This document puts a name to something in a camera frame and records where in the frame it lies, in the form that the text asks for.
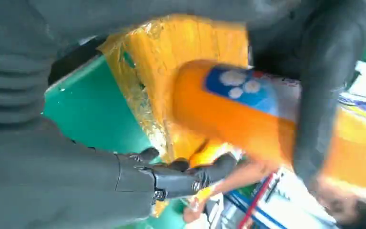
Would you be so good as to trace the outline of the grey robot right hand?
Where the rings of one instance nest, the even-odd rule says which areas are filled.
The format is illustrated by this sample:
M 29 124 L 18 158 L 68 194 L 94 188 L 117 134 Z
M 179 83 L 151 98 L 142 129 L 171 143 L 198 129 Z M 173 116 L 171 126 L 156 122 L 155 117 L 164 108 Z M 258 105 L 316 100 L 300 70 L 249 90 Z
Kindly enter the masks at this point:
M 245 181 L 231 154 L 186 170 L 150 165 L 65 137 L 42 115 L 58 52 L 83 38 L 170 14 L 244 22 L 262 70 L 299 77 L 295 173 L 314 194 L 337 100 L 366 48 L 366 0 L 0 0 L 0 229 L 111 228 L 223 180 Z

